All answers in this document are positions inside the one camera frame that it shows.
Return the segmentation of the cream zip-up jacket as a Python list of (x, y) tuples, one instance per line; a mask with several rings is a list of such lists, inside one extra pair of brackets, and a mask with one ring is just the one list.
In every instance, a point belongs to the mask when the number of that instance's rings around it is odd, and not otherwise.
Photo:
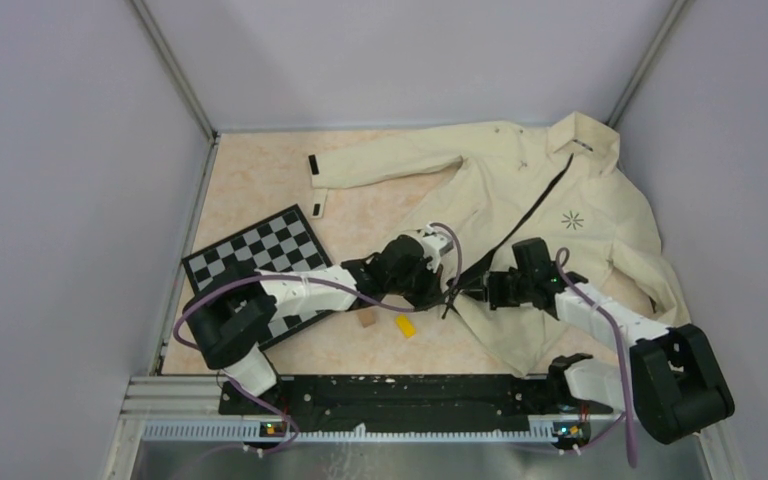
[(611, 273), (631, 278), (670, 326), (690, 320), (677, 276), (644, 194), (617, 168), (619, 134), (574, 112), (549, 127), (507, 121), (413, 130), (309, 158), (316, 189), (347, 189), (454, 167), (397, 225), (439, 221), (462, 245), (456, 281), (465, 287), (514, 266), (512, 246), (543, 239), (567, 248), (566, 270), (595, 286)]

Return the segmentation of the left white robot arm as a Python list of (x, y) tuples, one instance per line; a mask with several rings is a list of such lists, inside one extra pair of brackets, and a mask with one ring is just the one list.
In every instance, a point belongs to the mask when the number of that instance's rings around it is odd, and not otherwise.
[(442, 223), (432, 223), (399, 235), (366, 258), (324, 269), (239, 269), (196, 295), (176, 324), (188, 327), (193, 347), (209, 369), (226, 376), (252, 410), (268, 413), (281, 397), (277, 371), (260, 347), (271, 322), (369, 307), (404, 313), (427, 310), (446, 297), (441, 281), (449, 253), (460, 267), (463, 252), (456, 234)]

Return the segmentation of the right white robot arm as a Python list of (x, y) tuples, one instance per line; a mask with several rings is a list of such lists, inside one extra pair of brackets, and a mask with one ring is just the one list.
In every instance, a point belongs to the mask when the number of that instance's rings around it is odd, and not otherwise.
[(546, 397), (560, 412), (595, 402), (638, 421), (661, 444), (698, 433), (735, 412), (735, 402), (705, 332), (646, 318), (566, 269), (570, 252), (549, 253), (532, 238), (512, 247), (515, 264), (453, 282), (459, 293), (490, 310), (533, 307), (611, 348), (616, 364), (586, 353), (550, 364)]

